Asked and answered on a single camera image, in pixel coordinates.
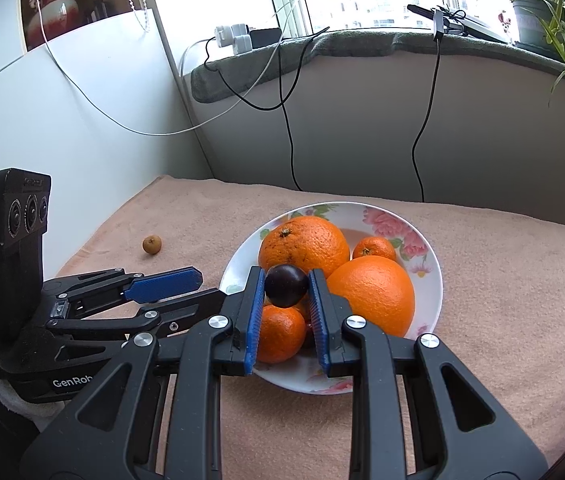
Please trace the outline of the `left gloved hand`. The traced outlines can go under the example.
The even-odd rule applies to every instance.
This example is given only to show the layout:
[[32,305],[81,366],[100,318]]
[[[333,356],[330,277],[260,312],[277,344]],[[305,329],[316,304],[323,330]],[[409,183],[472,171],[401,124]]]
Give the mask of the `left gloved hand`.
[[0,403],[9,411],[34,422],[36,426],[46,426],[66,407],[64,401],[43,403],[25,401],[5,379],[0,379]]

